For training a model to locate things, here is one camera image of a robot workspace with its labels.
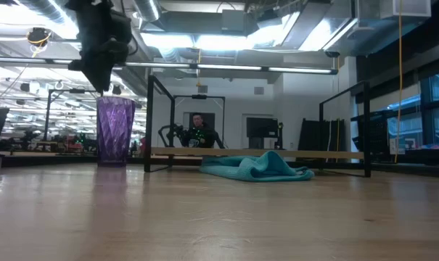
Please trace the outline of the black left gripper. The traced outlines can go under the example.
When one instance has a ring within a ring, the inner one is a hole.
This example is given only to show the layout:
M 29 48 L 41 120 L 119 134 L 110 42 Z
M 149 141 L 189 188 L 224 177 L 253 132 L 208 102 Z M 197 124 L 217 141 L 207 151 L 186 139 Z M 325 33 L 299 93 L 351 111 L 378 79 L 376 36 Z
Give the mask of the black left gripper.
M 68 70 L 82 72 L 94 89 L 103 93 L 110 87 L 116 65 L 126 63 L 129 53 L 129 18 L 111 7 L 81 7 L 75 12 L 82 59 L 95 58 L 97 66 L 72 60 Z

